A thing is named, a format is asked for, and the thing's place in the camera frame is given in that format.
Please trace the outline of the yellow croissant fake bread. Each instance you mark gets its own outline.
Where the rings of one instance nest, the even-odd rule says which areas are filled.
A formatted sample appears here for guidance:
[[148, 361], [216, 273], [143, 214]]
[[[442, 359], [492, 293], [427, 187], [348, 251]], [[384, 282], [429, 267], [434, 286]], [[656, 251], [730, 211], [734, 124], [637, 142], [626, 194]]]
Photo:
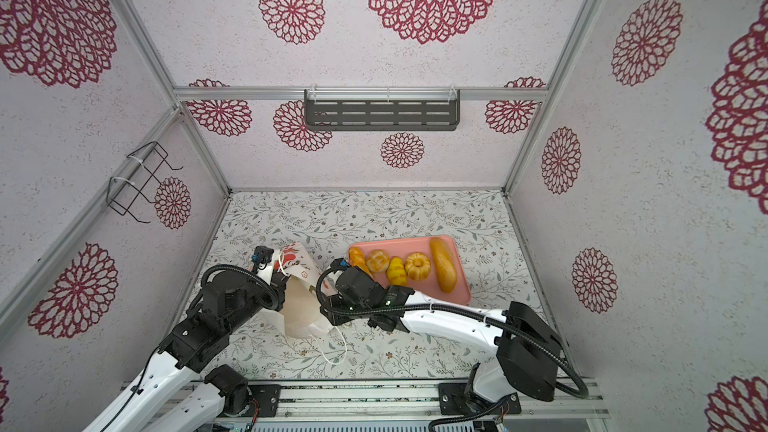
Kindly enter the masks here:
[[391, 285], [407, 286], [408, 275], [405, 271], [404, 263], [399, 257], [392, 257], [386, 271], [386, 277]]

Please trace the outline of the white floral paper bag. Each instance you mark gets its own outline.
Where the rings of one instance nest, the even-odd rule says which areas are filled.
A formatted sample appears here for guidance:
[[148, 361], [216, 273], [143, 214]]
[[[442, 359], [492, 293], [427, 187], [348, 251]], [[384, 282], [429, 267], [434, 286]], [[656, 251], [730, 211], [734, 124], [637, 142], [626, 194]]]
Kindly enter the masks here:
[[276, 252], [272, 271], [274, 277], [287, 278], [285, 301], [279, 312], [267, 311], [267, 320], [284, 336], [291, 339], [317, 340], [335, 330], [341, 338], [343, 352], [339, 359], [330, 360], [320, 350], [323, 359], [331, 365], [344, 362], [347, 354], [346, 339], [336, 326], [320, 311], [316, 285], [321, 268], [301, 242], [292, 242]]

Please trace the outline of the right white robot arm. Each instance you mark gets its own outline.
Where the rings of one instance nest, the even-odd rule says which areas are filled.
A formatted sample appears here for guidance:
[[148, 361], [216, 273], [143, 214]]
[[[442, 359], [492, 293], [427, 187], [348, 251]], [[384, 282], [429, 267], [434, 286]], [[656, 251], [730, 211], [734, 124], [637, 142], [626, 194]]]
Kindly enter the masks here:
[[465, 394], [495, 402], [520, 393], [541, 402], [555, 398], [562, 339], [528, 305], [512, 301], [485, 310], [438, 300], [408, 286], [384, 287], [339, 259], [317, 281], [333, 274], [333, 293], [316, 292], [320, 311], [334, 325], [365, 319], [371, 328], [450, 339], [489, 356], [475, 365]]

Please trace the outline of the orange bundt fake bread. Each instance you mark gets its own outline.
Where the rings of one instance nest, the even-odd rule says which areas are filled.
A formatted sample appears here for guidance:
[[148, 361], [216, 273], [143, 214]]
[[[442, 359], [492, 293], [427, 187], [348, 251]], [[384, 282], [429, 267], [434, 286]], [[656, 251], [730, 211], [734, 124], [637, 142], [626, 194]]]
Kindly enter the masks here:
[[415, 252], [406, 257], [404, 270], [409, 280], [426, 280], [432, 270], [431, 260], [423, 253]]

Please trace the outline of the yellow fake bread roll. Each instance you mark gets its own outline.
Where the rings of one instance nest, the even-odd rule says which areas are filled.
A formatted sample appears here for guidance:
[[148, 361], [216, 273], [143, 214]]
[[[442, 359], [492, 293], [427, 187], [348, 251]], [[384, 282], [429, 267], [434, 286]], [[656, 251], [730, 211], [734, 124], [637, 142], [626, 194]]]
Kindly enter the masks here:
[[385, 273], [389, 268], [391, 257], [386, 251], [376, 249], [366, 256], [365, 262], [372, 274]]

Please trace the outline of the orange twisted fake bread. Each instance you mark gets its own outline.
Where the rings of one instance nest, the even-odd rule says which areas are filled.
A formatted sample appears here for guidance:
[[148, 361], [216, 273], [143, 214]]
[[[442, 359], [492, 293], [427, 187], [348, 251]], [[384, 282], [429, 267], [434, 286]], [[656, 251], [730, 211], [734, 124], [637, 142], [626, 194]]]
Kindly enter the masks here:
[[362, 252], [362, 250], [358, 247], [351, 247], [348, 250], [348, 258], [349, 263], [365, 272], [368, 276], [372, 277], [373, 273], [370, 271], [367, 263], [365, 254]]

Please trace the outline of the long golden baguette fake bread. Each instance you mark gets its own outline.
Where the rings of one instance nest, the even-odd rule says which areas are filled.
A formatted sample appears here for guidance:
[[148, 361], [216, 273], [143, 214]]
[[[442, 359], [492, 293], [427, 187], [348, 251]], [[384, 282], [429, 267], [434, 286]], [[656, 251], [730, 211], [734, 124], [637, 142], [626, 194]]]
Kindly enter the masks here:
[[441, 238], [430, 239], [430, 249], [439, 287], [444, 293], [451, 293], [458, 282], [458, 273], [453, 263], [451, 250]]

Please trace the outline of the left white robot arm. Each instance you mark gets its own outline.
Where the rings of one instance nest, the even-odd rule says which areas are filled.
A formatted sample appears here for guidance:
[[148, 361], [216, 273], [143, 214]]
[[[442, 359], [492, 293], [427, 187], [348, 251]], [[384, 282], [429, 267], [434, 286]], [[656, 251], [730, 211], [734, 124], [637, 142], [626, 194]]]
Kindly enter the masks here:
[[230, 337], [262, 310], [279, 311], [289, 276], [218, 264], [203, 274], [195, 305], [150, 353], [142, 371], [87, 431], [194, 431], [255, 407], [248, 380], [228, 365], [202, 372]]

